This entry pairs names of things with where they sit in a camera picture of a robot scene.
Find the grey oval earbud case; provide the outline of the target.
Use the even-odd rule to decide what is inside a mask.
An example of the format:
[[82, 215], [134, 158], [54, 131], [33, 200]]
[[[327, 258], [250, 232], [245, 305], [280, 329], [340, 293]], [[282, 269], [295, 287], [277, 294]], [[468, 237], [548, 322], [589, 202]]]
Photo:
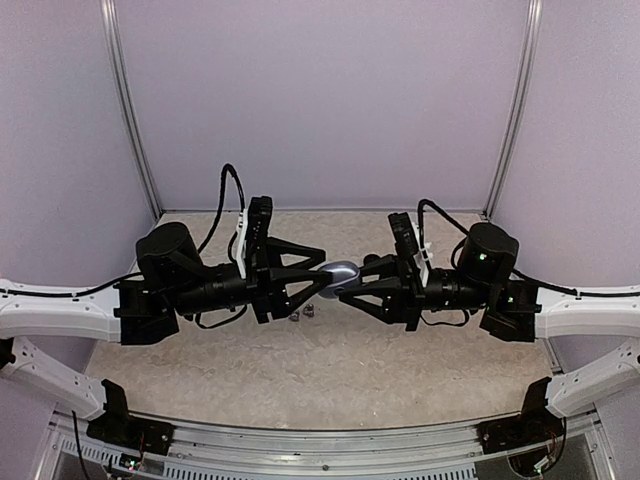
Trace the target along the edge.
[[361, 283], [360, 268], [351, 261], [329, 262], [320, 266], [319, 271], [331, 275], [331, 282], [319, 292], [319, 296], [325, 299], [337, 299], [341, 291]]

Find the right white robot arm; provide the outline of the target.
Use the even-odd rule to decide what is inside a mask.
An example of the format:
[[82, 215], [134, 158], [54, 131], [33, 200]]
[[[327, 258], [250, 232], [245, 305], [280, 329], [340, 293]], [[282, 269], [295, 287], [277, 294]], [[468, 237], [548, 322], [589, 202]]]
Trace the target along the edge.
[[341, 290], [341, 302], [386, 324], [416, 329], [423, 312], [479, 312], [481, 329], [507, 342], [528, 343], [573, 335], [620, 336], [624, 343], [581, 368], [532, 383], [511, 433], [535, 442], [551, 424], [639, 383], [639, 289], [545, 286], [514, 269], [519, 243], [487, 222], [474, 224], [449, 269], [433, 268], [420, 230], [392, 228], [396, 252], [368, 260], [362, 281]]

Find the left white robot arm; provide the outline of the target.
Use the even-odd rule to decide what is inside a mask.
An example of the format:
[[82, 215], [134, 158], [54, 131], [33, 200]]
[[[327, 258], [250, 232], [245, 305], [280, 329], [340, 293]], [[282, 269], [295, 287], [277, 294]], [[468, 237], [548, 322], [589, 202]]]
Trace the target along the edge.
[[136, 244], [138, 272], [65, 291], [1, 282], [1, 375], [97, 422], [121, 445], [140, 434], [124, 389], [86, 377], [39, 350], [32, 336], [69, 336], [123, 346], [154, 345], [176, 334], [180, 318], [252, 307], [261, 323], [289, 316], [331, 282], [323, 251], [252, 227], [230, 263], [203, 263], [189, 229], [161, 225]]

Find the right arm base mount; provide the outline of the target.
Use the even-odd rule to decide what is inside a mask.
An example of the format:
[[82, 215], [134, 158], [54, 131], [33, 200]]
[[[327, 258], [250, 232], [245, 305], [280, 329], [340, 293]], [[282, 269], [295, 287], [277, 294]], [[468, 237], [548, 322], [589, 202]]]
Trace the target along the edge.
[[484, 454], [517, 449], [564, 435], [565, 421], [547, 409], [545, 395], [550, 382], [550, 377], [544, 377], [532, 383], [517, 414], [478, 424], [477, 434]]

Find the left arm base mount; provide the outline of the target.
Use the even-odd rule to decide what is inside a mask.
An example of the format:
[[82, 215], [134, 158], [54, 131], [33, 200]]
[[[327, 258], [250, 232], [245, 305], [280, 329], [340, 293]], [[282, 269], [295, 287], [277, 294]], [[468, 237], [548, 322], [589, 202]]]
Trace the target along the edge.
[[103, 380], [105, 400], [102, 413], [88, 422], [87, 435], [108, 444], [166, 456], [174, 437], [171, 423], [134, 416], [124, 389]]

